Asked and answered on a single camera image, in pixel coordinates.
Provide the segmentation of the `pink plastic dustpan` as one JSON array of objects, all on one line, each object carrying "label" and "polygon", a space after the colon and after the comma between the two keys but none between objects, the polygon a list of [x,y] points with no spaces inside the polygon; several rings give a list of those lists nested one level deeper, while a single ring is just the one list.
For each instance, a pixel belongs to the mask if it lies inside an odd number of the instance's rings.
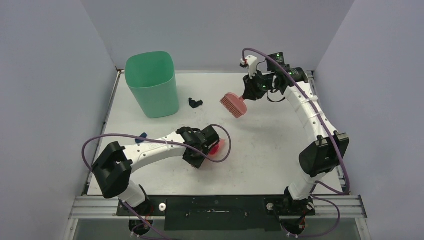
[{"label": "pink plastic dustpan", "polygon": [[226,143],[226,140],[225,140],[225,139],[222,139],[222,138],[221,138],[221,139],[219,140],[219,142],[218,142],[217,144],[219,144],[220,148],[219,148],[219,151],[218,151],[218,153],[217,153],[217,154],[219,154],[219,153],[220,153],[220,151],[224,149],[225,143]]}]

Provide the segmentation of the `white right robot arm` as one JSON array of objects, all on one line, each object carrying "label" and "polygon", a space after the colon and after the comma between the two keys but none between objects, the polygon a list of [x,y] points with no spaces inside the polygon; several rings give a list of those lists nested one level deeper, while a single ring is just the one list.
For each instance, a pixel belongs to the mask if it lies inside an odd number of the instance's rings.
[{"label": "white right robot arm", "polygon": [[265,61],[267,71],[262,72],[256,56],[246,55],[240,59],[240,66],[247,69],[240,100],[256,101],[268,93],[278,92],[283,102],[292,107],[305,131],[306,147],[298,156],[294,179],[286,188],[289,197],[282,201],[284,211],[294,215],[302,209],[302,200],[317,190],[343,193],[340,186],[326,181],[337,177],[350,139],[338,131],[323,112],[305,70],[286,64],[281,52],[269,55]]}]

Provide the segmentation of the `pink plastic hand brush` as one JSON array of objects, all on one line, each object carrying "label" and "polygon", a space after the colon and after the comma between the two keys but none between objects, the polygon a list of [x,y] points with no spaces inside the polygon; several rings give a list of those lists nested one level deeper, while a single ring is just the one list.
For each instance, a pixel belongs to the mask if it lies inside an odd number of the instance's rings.
[{"label": "pink plastic hand brush", "polygon": [[220,103],[236,118],[240,118],[247,113],[247,106],[243,97],[239,97],[232,92],[226,93]]}]

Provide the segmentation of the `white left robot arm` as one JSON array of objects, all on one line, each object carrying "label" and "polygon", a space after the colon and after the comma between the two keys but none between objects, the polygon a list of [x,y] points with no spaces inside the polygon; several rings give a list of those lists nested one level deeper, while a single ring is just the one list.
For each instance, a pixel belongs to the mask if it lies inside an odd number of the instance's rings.
[{"label": "white left robot arm", "polygon": [[198,169],[219,143],[220,137],[211,125],[203,130],[182,127],[162,138],[143,140],[134,145],[121,146],[117,141],[111,142],[91,169],[105,199],[118,198],[141,216],[149,210],[149,197],[141,185],[131,180],[133,173],[173,157],[181,157]]}]

